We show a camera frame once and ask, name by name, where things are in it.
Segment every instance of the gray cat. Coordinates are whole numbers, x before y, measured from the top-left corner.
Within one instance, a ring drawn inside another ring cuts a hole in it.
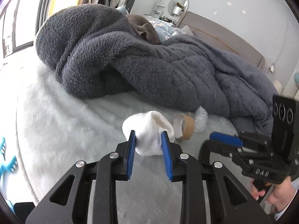
[[[140,36],[151,44],[161,44],[158,34],[151,23],[139,15],[127,15],[129,22],[134,26]]]

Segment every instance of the silver screw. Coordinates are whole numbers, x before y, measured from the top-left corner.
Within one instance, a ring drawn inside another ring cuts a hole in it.
[[[109,157],[112,158],[112,159],[116,159],[118,158],[119,154],[117,152],[111,152]]]
[[[216,162],[214,162],[214,166],[215,166],[215,168],[222,168],[223,164],[219,161],[216,161]]]
[[[189,155],[187,153],[182,153],[180,155],[180,159],[188,159],[189,158]]]
[[[76,167],[83,167],[84,165],[85,165],[85,162],[83,162],[83,161],[76,162]]]

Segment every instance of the blue gripper pad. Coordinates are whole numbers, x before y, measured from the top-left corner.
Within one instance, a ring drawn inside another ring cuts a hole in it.
[[[161,139],[162,139],[162,151],[163,151],[163,158],[164,158],[164,163],[165,163],[165,170],[166,174],[169,178],[170,181],[173,179],[173,172],[172,172],[172,159],[170,156],[169,152],[169,139],[168,135],[166,132],[163,132],[161,134]]]
[[[243,146],[243,142],[240,138],[235,136],[229,136],[222,133],[214,132],[210,134],[210,140],[220,141],[224,144],[231,145],[234,147],[241,147]]]
[[[135,131],[131,131],[130,138],[128,144],[130,145],[128,160],[127,160],[127,178],[130,179],[133,170],[134,156],[135,156],[135,148],[136,148],[136,136]]]

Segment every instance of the fluffy dark gray comforter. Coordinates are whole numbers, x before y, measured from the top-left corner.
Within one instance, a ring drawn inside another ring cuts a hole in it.
[[[196,37],[151,45],[118,10],[86,4],[50,17],[36,37],[36,51],[75,97],[135,89],[166,107],[202,106],[231,119],[237,130],[271,134],[273,84],[238,55]]]

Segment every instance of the cat ear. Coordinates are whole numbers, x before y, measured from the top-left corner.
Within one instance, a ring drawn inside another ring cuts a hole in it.
[[[142,32],[140,35],[141,35],[141,38],[143,38],[145,41],[147,40],[147,33],[146,32]]]
[[[148,28],[149,28],[149,24],[146,23],[146,24],[143,25],[143,27],[144,27],[145,29],[148,29]]]

